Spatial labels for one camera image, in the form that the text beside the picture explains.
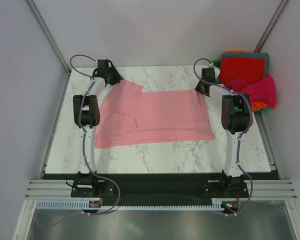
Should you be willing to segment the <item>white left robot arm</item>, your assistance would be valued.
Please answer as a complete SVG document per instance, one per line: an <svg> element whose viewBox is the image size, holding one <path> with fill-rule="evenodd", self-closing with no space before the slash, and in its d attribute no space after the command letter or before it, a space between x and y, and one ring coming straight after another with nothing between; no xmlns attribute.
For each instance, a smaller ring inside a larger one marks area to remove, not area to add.
<svg viewBox="0 0 300 240"><path fill-rule="evenodd" d="M80 129L81 139L82 157L79 171L87 170L92 179L107 181L114 187L118 187L115 181L97 174L95 135L101 121L98 96L108 85L114 86L122 79L111 60L98 60L97 68L93 70L86 90L72 98L74 123Z"/></svg>

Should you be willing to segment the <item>pink t-shirt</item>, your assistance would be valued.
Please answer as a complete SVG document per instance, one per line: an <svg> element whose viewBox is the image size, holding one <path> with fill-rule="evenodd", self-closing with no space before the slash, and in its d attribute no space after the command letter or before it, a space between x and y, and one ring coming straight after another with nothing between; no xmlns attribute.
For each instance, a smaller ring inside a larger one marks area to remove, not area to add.
<svg viewBox="0 0 300 240"><path fill-rule="evenodd" d="M214 139L205 99L195 90L144 92L122 80L99 110L97 149Z"/></svg>

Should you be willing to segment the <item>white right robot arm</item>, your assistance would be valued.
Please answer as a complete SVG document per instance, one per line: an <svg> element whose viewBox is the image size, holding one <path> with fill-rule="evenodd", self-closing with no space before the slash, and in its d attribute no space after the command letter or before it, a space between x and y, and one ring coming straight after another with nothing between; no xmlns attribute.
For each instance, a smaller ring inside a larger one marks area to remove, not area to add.
<svg viewBox="0 0 300 240"><path fill-rule="evenodd" d="M221 125L226 133L226 155L219 191L223 196L230 197L237 188L244 186L245 172L241 167L240 158L246 134L253 123L250 95L202 78L195 90L221 103Z"/></svg>

